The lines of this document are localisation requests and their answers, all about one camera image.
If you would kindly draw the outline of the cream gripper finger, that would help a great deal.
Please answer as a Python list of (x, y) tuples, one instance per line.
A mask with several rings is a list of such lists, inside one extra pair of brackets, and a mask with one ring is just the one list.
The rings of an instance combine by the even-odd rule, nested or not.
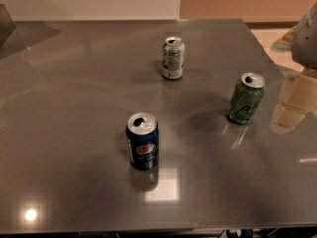
[(288, 77), (273, 112), (273, 123), (294, 129), (308, 113), (317, 107), (317, 70), (304, 69)]

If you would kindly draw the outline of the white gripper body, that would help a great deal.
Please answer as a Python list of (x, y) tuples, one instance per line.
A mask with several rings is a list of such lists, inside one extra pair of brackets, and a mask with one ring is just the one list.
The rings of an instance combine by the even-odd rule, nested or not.
[(292, 58), (304, 67), (317, 69), (317, 2), (296, 26)]

